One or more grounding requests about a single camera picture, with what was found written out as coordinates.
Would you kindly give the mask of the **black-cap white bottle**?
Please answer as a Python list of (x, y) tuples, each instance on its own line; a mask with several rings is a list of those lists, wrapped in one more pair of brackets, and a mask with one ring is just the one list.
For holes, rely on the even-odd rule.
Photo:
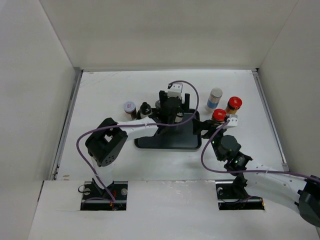
[(150, 104), (147, 102), (143, 102), (137, 112), (137, 119), (141, 120), (148, 116), (150, 116), (153, 113), (153, 109)]

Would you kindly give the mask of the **silver-cap shaker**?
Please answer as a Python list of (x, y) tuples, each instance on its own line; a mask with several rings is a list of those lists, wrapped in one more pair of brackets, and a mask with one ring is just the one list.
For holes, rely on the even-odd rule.
[(175, 124), (178, 124), (178, 123), (181, 123), (182, 120), (183, 120), (183, 116), (184, 116), (184, 111), (181, 107), (179, 107), (177, 109), (177, 113), (176, 113), (176, 116), (175, 116), (175, 119), (174, 119), (174, 123)]
[(213, 88), (208, 97), (205, 109), (208, 112), (212, 113), (218, 107), (222, 96), (223, 96), (223, 91), (220, 88), (218, 87)]

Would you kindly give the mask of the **white-lid brown jar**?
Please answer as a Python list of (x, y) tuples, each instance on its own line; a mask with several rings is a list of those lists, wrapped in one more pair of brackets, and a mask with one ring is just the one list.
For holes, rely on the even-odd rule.
[(123, 109), (125, 112), (125, 115), (129, 120), (135, 120), (137, 118), (137, 109), (136, 105), (132, 101), (127, 101), (123, 104)]

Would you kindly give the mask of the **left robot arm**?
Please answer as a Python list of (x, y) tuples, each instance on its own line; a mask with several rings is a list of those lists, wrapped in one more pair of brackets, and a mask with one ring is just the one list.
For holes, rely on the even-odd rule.
[(115, 161), (126, 141), (146, 139), (148, 148), (172, 149), (175, 140), (171, 135), (182, 134), (185, 126), (192, 125), (193, 115), (183, 119), (189, 111), (190, 94), (162, 90), (159, 107), (140, 113), (136, 120), (116, 122), (106, 118), (85, 141), (88, 154), (94, 160), (91, 169), (97, 183), (96, 195), (103, 200), (112, 195), (112, 175), (102, 179), (100, 169), (108, 168)]

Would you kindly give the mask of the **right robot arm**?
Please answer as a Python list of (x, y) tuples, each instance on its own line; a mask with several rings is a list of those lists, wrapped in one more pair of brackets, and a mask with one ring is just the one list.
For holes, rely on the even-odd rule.
[(237, 126), (230, 117), (223, 122), (193, 119), (193, 133), (206, 133), (207, 146), (212, 146), (218, 161), (224, 162), (224, 174), (235, 177), (232, 192), (238, 198), (246, 195), (268, 199), (299, 214), (309, 224), (320, 226), (320, 179), (315, 175), (278, 171), (241, 152), (241, 145), (228, 128)]

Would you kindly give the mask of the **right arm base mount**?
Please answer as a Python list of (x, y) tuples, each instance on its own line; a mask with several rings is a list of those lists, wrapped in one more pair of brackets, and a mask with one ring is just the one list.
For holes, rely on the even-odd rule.
[(218, 208), (221, 211), (265, 210), (261, 197), (251, 196), (246, 190), (247, 181), (242, 174), (233, 180), (215, 182)]

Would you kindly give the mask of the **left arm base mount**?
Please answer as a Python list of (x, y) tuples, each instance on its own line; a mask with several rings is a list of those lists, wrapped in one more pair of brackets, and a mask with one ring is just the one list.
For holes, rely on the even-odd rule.
[(81, 194), (81, 211), (125, 211), (127, 209), (128, 182), (114, 181), (107, 187), (115, 201), (109, 193), (98, 186), (96, 181), (85, 181), (78, 187)]

